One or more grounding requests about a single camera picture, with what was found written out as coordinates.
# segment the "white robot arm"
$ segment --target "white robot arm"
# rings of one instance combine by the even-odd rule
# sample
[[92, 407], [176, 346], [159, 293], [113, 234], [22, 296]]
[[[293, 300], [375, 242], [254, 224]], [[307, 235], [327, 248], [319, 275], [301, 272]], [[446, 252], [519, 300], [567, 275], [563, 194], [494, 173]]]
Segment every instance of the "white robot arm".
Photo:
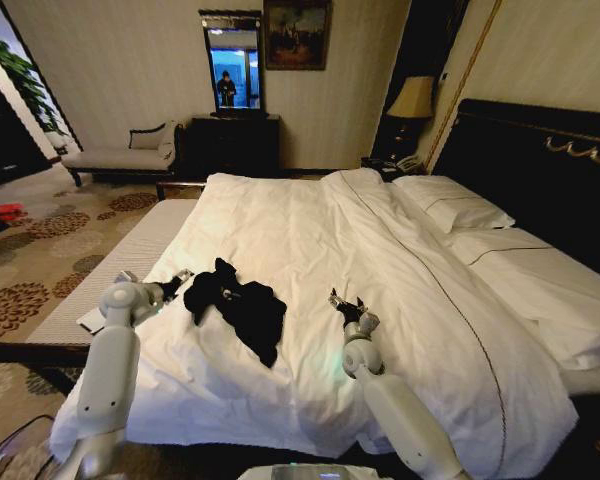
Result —
[[169, 302], [192, 273], [179, 272], [169, 283], [138, 283], [122, 272], [102, 296], [104, 328], [94, 337], [78, 399], [78, 440], [56, 474], [58, 480], [92, 478], [110, 467], [133, 401], [140, 339], [133, 330]]
[[469, 480], [453, 445], [436, 418], [397, 375], [384, 373], [371, 341], [378, 317], [362, 301], [345, 302], [332, 290], [329, 302], [345, 316], [343, 368], [362, 384], [369, 410], [400, 459], [425, 479]]

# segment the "lamp shade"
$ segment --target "lamp shade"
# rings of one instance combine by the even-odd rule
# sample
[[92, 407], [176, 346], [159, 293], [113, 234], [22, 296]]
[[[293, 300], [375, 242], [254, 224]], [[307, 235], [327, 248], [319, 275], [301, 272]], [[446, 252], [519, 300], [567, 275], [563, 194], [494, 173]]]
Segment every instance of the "lamp shade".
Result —
[[393, 102], [387, 115], [400, 118], [426, 118], [431, 111], [433, 77], [407, 77], [400, 95]]

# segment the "potted plant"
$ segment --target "potted plant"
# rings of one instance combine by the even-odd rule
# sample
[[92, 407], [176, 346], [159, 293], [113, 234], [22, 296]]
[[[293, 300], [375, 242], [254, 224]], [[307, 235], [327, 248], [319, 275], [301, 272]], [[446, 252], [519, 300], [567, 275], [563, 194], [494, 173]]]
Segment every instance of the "potted plant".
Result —
[[44, 86], [33, 75], [35, 72], [33, 64], [13, 53], [9, 49], [9, 45], [0, 40], [0, 65], [7, 72], [14, 87], [54, 148], [56, 150], [64, 149], [67, 142], [63, 136], [67, 134], [59, 127], [56, 112], [45, 101]]

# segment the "black cloth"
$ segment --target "black cloth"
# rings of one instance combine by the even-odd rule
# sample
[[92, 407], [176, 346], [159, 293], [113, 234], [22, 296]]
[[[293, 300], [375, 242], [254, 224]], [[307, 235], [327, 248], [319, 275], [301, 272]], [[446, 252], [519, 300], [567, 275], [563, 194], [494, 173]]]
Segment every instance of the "black cloth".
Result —
[[233, 97], [236, 96], [236, 85], [233, 80], [226, 82], [224, 78], [216, 84], [218, 93], [222, 97], [220, 105], [223, 107], [233, 107]]
[[216, 258], [216, 271], [196, 275], [184, 293], [184, 305], [193, 314], [196, 325], [200, 325], [207, 307], [215, 305], [264, 365], [271, 368], [275, 363], [287, 305], [274, 296], [271, 287], [258, 282], [240, 285], [236, 269]]

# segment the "pillow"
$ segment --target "pillow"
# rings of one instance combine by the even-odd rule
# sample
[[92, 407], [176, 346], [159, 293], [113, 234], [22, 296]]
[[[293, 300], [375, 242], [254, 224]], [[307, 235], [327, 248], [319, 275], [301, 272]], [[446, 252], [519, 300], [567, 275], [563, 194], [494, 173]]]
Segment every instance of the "pillow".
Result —
[[600, 275], [518, 228], [456, 233], [451, 250], [560, 365], [600, 365]]
[[158, 144], [158, 155], [164, 160], [173, 161], [175, 157], [175, 131], [176, 122], [174, 120], [169, 120]]
[[513, 218], [450, 178], [411, 175], [393, 181], [444, 233], [453, 228], [506, 228]]
[[149, 130], [129, 130], [129, 148], [134, 150], [155, 150], [164, 135], [166, 123]]

